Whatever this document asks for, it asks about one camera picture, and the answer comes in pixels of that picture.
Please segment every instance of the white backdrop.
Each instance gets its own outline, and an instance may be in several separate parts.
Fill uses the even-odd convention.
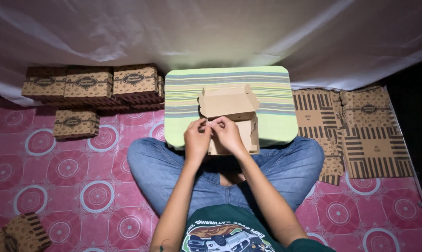
[[[28,66],[281,65],[292,86],[352,90],[422,60],[422,0],[0,0],[0,94]]]

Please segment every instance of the sleeve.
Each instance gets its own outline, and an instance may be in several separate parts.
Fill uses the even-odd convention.
[[[301,238],[294,240],[288,247],[289,252],[336,252],[317,241]]]

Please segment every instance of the hand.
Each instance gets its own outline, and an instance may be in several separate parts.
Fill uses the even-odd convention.
[[[205,124],[204,131],[200,130],[203,124]],[[206,123],[205,118],[196,120],[189,124],[188,129],[184,132],[186,151],[185,163],[195,164],[198,169],[203,161],[203,158],[208,153],[211,131],[211,127]]]
[[[209,124],[217,134],[220,144],[234,156],[247,152],[235,122],[227,117],[219,117],[209,122]]]

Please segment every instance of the striped tablecloth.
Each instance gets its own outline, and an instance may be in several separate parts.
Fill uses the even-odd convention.
[[[184,147],[183,133],[200,118],[197,94],[203,87],[238,87],[249,83],[260,101],[256,110],[261,147],[286,144],[298,133],[288,71],[282,66],[211,68],[170,71],[165,80],[164,137]]]

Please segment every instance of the leg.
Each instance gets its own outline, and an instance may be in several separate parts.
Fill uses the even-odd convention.
[[[184,157],[171,151],[164,142],[141,138],[128,148],[127,161],[139,188],[161,215],[180,176]],[[188,216],[199,208],[227,203],[225,188],[218,184],[217,178],[218,174],[198,173]]]
[[[319,178],[324,152],[317,141],[303,137],[281,147],[261,149],[259,155],[252,157],[295,211]],[[261,216],[246,181],[230,187],[230,203]]]

